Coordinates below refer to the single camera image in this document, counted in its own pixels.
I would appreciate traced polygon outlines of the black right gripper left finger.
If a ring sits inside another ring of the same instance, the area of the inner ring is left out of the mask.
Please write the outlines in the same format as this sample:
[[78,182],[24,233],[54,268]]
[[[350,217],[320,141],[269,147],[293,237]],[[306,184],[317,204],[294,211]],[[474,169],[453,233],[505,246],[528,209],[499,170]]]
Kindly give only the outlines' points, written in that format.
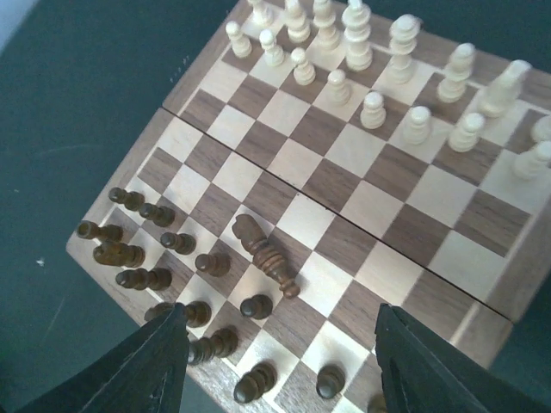
[[189,357],[184,305],[134,331],[20,412],[178,412]]

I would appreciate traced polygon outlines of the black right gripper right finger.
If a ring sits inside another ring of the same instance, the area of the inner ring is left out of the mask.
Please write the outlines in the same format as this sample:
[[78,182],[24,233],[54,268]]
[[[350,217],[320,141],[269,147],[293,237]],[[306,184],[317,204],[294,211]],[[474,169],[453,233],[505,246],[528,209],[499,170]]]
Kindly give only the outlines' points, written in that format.
[[389,412],[549,412],[402,308],[379,307],[375,352]]

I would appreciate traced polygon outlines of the dark pawn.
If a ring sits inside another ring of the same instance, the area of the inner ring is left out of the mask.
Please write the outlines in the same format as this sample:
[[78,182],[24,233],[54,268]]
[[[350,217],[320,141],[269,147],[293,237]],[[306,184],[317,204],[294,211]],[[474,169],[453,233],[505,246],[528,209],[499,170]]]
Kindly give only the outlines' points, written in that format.
[[187,305],[174,302],[161,302],[149,308],[144,315],[144,320],[149,322],[165,311],[170,311],[174,307],[180,306],[183,314],[187,318],[187,326],[190,328],[200,328],[208,324],[212,316],[210,305],[205,301],[196,300]]

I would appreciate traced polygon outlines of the dark bishop bottom row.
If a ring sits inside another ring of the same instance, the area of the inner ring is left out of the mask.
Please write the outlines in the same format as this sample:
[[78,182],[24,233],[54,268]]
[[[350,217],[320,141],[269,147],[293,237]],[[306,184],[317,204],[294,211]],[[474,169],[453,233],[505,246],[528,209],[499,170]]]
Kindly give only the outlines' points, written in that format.
[[237,347],[237,333],[229,328],[219,329],[210,337],[204,336],[189,344],[188,364],[195,366],[214,357],[225,358],[234,353]]

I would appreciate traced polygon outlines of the dark pawn second row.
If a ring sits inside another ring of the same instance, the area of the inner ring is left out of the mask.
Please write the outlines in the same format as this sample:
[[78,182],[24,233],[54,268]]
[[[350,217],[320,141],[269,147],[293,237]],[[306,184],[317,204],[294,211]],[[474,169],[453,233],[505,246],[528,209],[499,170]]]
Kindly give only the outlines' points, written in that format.
[[316,392],[323,399],[332,399],[343,390],[344,384],[343,370],[336,365],[326,365],[318,373]]
[[168,227],[175,219],[175,212],[171,208],[151,203],[143,203],[139,208],[139,215],[159,227]]
[[165,248],[174,250],[181,255],[190,255],[196,246],[195,238],[186,233],[165,232],[160,238],[160,243]]
[[195,266],[202,273],[221,277],[229,272],[231,257],[223,253],[200,254],[195,259]]
[[108,197],[111,201],[123,205],[127,210],[137,212],[145,203],[145,196],[135,191],[126,191],[125,189],[114,187],[108,191]]

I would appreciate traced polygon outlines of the dark knight bottom row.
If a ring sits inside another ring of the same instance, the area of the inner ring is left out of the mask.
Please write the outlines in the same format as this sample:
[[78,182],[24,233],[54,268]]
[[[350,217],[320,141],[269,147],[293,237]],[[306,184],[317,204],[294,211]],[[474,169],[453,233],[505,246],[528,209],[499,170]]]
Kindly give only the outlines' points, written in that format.
[[145,260],[142,247],[106,240],[92,251],[96,262],[115,267],[138,268]]

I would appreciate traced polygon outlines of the dark rook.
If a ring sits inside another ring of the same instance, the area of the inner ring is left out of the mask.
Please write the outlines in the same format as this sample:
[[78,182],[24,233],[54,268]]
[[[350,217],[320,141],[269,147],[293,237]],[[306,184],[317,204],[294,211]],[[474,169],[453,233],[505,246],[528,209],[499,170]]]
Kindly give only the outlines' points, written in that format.
[[82,239],[98,239],[101,242],[105,240],[119,242],[122,239],[123,230],[118,225],[99,226],[92,221],[83,220],[78,224],[76,234]]

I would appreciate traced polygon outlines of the dark king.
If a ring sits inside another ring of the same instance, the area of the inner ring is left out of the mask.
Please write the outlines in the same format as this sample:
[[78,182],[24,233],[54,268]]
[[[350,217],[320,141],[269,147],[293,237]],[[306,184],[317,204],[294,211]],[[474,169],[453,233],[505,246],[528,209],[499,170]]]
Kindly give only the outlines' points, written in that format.
[[252,263],[279,284],[287,299],[299,295],[300,287],[288,272],[288,260],[267,238],[265,232],[250,214],[240,214],[232,225],[232,232],[244,250],[252,255]]

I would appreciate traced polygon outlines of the wooden chess board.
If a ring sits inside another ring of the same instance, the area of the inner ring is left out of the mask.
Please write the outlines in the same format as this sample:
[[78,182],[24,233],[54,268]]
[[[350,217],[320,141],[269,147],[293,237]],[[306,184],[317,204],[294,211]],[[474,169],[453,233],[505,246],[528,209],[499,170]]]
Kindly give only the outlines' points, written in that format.
[[[266,3],[274,13],[269,27],[253,22],[248,1],[228,16],[250,39],[251,54],[238,59],[218,29],[108,182],[171,208],[170,231],[193,236],[195,253],[166,249],[161,227],[106,193],[86,213],[89,221],[121,227],[124,243],[144,249],[145,268],[171,271],[171,286],[118,286],[118,268],[93,259],[92,240],[72,236],[67,252],[138,324],[157,303],[203,300],[212,316],[189,330],[191,339],[234,328],[239,344],[232,355],[187,370],[228,412],[364,412],[381,388],[375,323],[382,303],[402,307],[490,366],[550,269],[550,172],[525,180],[512,168],[536,145],[531,127],[550,113],[549,74],[529,71],[511,108],[486,120],[472,150],[456,152],[449,135],[509,61],[477,52],[465,93],[444,103],[436,90],[454,42],[420,30],[415,73],[396,84],[388,76],[393,22],[371,16],[372,64],[354,72],[345,45],[319,47],[313,1],[300,3],[311,34],[298,44],[288,37],[285,2]],[[284,51],[276,67],[263,57],[264,29]],[[306,86],[293,76],[297,47],[315,68]],[[327,77],[336,69],[351,88],[343,106],[327,98]],[[376,129],[360,121],[371,91],[382,94],[387,112]],[[416,106],[431,111],[431,131],[410,145],[402,130]],[[232,232],[243,213],[287,258],[298,296],[285,298],[252,263]],[[224,276],[196,269],[198,255],[213,253],[231,257]],[[262,320],[239,310],[257,294],[273,301]],[[275,386],[239,404],[235,385],[262,361],[275,367]],[[345,384],[323,399],[317,376],[330,364],[343,370]]]

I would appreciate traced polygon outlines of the white pawn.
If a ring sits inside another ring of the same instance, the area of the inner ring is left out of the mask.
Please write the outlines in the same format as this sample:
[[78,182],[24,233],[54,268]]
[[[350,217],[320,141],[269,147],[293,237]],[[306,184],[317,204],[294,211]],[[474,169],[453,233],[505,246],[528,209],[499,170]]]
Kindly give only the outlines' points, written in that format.
[[331,71],[327,77],[327,98],[334,106],[345,105],[351,96],[345,72],[341,69]]
[[551,151],[549,141],[541,141],[529,151],[518,154],[513,162],[515,176],[530,180],[540,175],[549,165]]
[[425,106],[410,108],[402,130],[403,140],[410,145],[420,145],[431,131],[431,111]]
[[467,152],[474,148],[486,124],[485,117],[479,113],[470,113],[461,118],[449,135],[448,145],[456,152]]
[[243,33],[240,25],[236,21],[229,21],[226,24],[226,34],[230,41],[233,53],[238,59],[245,59],[251,54],[251,41]]
[[303,48],[297,47],[290,54],[294,64],[293,76],[297,84],[306,86],[315,79],[315,68],[306,58],[306,52]]
[[268,66],[281,65],[285,59],[284,51],[276,42],[276,37],[269,29],[264,29],[259,34],[259,42],[263,49],[263,57]]
[[382,94],[377,91],[369,92],[363,99],[362,111],[360,113],[362,125],[367,129],[379,128],[383,125],[386,114]]

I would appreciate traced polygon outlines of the white knight right side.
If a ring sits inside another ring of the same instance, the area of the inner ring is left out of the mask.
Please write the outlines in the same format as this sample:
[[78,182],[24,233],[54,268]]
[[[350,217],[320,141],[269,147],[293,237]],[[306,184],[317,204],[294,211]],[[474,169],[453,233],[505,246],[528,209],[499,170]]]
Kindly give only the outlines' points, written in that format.
[[478,102],[478,112],[489,118],[498,118],[508,111],[520,96],[523,83],[532,65],[517,59],[509,63],[505,70],[482,90]]

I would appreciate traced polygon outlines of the white bishop right side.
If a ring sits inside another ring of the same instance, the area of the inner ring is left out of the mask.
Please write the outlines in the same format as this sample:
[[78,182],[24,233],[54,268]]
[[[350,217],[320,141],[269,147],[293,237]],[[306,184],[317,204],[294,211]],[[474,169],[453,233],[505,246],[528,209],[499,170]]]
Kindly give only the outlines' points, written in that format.
[[449,56],[444,79],[437,86],[440,102],[457,102],[465,93],[467,80],[474,69],[476,49],[472,43],[460,44]]

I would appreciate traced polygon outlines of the white queen piece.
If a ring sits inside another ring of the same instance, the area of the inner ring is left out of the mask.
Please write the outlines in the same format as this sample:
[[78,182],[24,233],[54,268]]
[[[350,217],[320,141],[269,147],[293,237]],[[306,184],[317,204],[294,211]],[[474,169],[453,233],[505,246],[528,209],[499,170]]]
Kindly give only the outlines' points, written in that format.
[[417,46],[420,32],[419,19],[411,14],[400,16],[389,28],[389,50],[392,54],[388,63],[388,76],[396,84],[409,82],[416,70],[412,52]]

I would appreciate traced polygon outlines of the white bishop back row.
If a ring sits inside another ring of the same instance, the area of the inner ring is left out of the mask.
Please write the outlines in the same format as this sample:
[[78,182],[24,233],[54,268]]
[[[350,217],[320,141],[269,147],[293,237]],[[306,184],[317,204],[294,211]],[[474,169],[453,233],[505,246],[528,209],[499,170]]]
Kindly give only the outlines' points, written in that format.
[[340,34],[335,22],[337,15],[331,0],[313,1],[313,24],[318,29],[315,40],[327,52],[335,50],[340,43]]

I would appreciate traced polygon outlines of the white knight back row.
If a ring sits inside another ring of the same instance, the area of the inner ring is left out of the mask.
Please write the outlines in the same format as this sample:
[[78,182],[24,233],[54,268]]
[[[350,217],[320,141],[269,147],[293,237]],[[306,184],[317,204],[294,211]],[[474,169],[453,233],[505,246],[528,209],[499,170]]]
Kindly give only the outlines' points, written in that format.
[[298,0],[285,1],[285,24],[288,28],[288,37],[295,44],[307,40],[311,34],[306,11]]

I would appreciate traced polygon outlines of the white king piece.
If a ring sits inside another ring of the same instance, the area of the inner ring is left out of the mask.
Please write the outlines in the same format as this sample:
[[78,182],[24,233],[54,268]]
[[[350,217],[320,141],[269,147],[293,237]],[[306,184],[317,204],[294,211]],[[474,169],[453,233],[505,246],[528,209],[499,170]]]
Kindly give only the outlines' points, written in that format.
[[349,0],[342,14],[346,40],[345,60],[352,71],[363,71],[372,63],[373,50],[369,42],[370,16],[369,6],[361,0]]

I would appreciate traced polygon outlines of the white rook far left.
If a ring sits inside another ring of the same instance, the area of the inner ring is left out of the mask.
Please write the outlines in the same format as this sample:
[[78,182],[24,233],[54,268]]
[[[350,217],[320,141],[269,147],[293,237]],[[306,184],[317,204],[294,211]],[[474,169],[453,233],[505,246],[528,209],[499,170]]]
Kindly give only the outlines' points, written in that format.
[[252,7],[252,20],[262,28],[269,27],[274,21],[272,8],[264,0],[248,0]]

